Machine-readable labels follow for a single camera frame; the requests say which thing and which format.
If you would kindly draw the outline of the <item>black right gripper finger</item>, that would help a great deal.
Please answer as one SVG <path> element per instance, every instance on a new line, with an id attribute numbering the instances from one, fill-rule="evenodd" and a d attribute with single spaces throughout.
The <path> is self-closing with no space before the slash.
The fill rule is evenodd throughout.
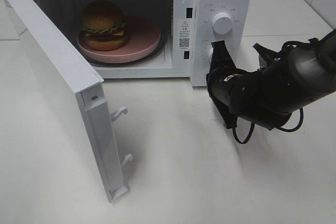
<path id="1" fill-rule="evenodd" d="M 213 42 L 212 49 L 210 71 L 214 71 L 217 68 L 235 69 L 235 64 L 226 48 L 224 40 Z"/>

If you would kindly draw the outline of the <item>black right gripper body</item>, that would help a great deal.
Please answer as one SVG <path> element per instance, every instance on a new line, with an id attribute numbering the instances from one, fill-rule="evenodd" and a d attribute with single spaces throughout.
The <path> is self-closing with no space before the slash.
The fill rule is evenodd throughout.
<path id="1" fill-rule="evenodd" d="M 269 130 L 290 119 L 290 114 L 279 113 L 266 104 L 258 71 L 216 68 L 207 74 L 207 87 L 229 128 L 233 127 L 235 116 Z"/>

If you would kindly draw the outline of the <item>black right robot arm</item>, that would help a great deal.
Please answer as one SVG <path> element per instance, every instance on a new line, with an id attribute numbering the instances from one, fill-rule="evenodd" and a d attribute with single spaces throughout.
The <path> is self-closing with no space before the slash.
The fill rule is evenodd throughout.
<path id="1" fill-rule="evenodd" d="M 253 72 L 235 66 L 223 40 L 212 47 L 207 88 L 227 129 L 237 118 L 280 128 L 292 112 L 335 92 L 335 31 L 287 41 L 279 52 L 254 44 L 261 66 Z"/>

